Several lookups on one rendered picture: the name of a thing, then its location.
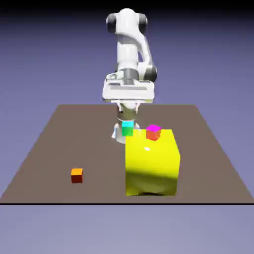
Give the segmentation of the small orange cube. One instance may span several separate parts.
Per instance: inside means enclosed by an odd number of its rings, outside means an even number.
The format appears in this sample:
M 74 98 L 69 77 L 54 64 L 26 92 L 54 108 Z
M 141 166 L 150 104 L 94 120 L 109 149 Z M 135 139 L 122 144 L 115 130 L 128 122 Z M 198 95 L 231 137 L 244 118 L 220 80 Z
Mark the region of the small orange cube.
M 73 184 L 83 183 L 83 169 L 82 168 L 72 168 L 71 182 Z

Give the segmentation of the small magenta cube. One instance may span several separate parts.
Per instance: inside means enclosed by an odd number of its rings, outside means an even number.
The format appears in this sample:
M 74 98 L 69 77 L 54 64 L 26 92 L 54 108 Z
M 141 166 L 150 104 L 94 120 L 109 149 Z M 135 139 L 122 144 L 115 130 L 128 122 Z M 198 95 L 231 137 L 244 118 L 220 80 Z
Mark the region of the small magenta cube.
M 156 141 L 159 139 L 161 133 L 161 127 L 158 125 L 151 124 L 146 128 L 146 138 Z

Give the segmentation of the large yellow box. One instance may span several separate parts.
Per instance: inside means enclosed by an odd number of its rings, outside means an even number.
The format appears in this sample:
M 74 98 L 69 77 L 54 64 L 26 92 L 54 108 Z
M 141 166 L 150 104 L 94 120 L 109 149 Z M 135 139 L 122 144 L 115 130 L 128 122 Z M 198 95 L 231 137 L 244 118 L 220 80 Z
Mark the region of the large yellow box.
M 161 130 L 154 141 L 146 130 L 135 129 L 126 137 L 126 195 L 174 196 L 177 192 L 180 152 L 171 129 Z

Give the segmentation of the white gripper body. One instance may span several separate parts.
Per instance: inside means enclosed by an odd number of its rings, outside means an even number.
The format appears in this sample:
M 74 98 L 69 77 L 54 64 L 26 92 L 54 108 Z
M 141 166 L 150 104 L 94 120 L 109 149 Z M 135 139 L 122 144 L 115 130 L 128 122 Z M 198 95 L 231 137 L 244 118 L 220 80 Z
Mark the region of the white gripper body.
M 134 80 L 125 85 L 122 79 L 104 81 L 102 98 L 107 102 L 152 103 L 155 97 L 154 83 Z

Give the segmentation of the small cyan cube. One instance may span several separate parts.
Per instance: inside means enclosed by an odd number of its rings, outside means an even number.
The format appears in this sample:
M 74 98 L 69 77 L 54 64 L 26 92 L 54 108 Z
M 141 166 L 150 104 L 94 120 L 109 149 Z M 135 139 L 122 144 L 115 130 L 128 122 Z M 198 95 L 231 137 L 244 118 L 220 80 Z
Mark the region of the small cyan cube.
M 134 121 L 122 121 L 122 136 L 132 136 Z

